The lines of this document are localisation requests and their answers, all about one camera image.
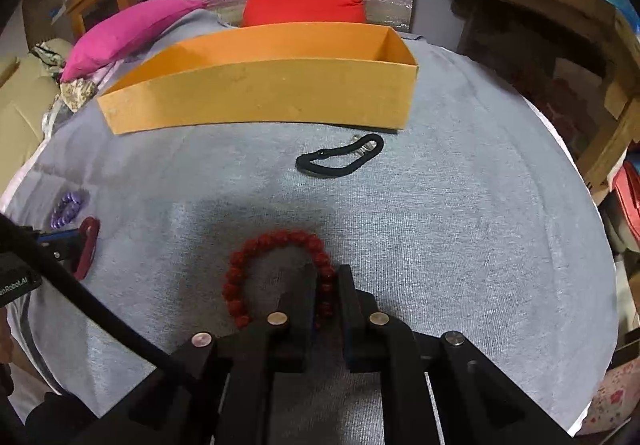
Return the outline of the patterned fabric bag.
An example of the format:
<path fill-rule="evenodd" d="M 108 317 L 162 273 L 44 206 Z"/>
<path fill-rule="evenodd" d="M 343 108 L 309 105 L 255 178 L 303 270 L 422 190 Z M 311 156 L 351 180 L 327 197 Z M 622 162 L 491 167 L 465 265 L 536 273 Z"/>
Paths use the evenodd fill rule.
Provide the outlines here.
<path fill-rule="evenodd" d="M 70 120 L 98 92 L 98 85 L 91 80 L 79 78 L 60 84 L 60 92 L 42 117 L 44 135 L 51 136 L 64 122 Z"/>

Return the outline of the grey blanket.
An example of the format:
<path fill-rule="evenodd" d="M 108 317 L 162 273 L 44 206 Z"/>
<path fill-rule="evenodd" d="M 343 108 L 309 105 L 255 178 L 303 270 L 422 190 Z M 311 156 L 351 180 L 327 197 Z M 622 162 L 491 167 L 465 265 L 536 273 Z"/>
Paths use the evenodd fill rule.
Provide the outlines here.
<path fill-rule="evenodd" d="M 173 44 L 226 29 L 194 12 L 99 96 Z M 193 373 L 174 358 L 277 309 L 317 272 L 307 369 L 279 373 L 267 444 L 388 444 L 380 378 L 343 355 L 337 270 L 412 330 L 463 333 L 570 436 L 616 343 L 598 209 L 537 110 L 422 40 L 401 130 L 242 122 L 115 134 L 98 98 L 50 139 L 1 218 L 42 278 L 1 308 L 50 390 L 3 443 L 171 444 Z M 101 223 L 83 281 L 22 226 Z"/>

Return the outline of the orange cardboard box tray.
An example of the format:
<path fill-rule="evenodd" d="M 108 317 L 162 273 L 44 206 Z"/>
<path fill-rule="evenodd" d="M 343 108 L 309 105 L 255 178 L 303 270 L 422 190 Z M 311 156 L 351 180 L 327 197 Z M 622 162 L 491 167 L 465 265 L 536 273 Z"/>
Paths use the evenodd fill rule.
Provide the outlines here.
<path fill-rule="evenodd" d="M 392 28 L 272 24 L 179 41 L 98 103 L 115 134 L 242 122 L 401 130 L 417 75 Z"/>

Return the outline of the beige leather sofa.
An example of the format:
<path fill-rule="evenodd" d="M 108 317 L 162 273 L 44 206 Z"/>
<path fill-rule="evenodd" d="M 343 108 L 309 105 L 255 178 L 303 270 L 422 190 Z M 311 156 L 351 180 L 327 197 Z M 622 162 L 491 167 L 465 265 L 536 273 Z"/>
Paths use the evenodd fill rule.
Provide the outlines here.
<path fill-rule="evenodd" d="M 1 191 L 38 150 L 44 140 L 43 115 L 53 105 L 60 87 L 47 62 L 34 51 L 18 57 L 1 56 Z"/>

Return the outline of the magenta pillow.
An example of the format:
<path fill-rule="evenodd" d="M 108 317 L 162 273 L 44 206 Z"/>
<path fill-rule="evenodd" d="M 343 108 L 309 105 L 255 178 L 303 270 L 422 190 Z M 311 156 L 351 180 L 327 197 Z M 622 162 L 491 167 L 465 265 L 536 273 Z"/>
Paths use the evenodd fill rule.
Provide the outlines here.
<path fill-rule="evenodd" d="M 198 0 L 149 0 L 102 20 L 75 43 L 67 57 L 61 81 L 84 78 L 125 58 L 157 38 L 181 17 L 204 9 L 205 3 Z"/>

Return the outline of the maroon ring bangle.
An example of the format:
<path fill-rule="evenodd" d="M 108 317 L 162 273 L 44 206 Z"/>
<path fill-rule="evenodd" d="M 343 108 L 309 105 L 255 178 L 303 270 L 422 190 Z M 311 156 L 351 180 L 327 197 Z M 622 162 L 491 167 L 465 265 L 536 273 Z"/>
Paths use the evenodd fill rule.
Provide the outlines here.
<path fill-rule="evenodd" d="M 83 281 L 92 265 L 94 254 L 96 253 L 96 241 L 100 231 L 101 223 L 94 217 L 85 218 L 78 228 L 78 235 L 81 239 L 82 248 L 78 257 L 74 277 Z"/>

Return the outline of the wooden shelf table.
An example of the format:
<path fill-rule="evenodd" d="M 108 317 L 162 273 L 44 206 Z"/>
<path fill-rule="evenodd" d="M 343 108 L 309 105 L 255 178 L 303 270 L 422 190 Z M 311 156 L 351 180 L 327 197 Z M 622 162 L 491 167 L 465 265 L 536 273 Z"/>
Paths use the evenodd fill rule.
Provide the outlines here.
<path fill-rule="evenodd" d="M 604 0 L 495 0 L 519 6 L 597 49 L 605 62 L 604 108 L 610 115 L 577 167 L 593 191 L 632 142 L 639 139 L 639 41 L 621 12 Z"/>

